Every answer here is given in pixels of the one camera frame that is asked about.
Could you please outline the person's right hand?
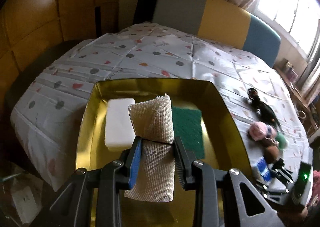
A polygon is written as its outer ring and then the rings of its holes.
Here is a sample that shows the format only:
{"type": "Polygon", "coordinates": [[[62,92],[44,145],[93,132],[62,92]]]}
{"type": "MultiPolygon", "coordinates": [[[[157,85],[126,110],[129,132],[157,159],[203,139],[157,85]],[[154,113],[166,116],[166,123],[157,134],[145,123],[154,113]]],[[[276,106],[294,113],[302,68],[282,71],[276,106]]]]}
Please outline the person's right hand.
{"type": "Polygon", "coordinates": [[[315,206],[306,206],[302,212],[278,212],[277,216],[285,226],[309,226],[315,212],[315,206]]]}

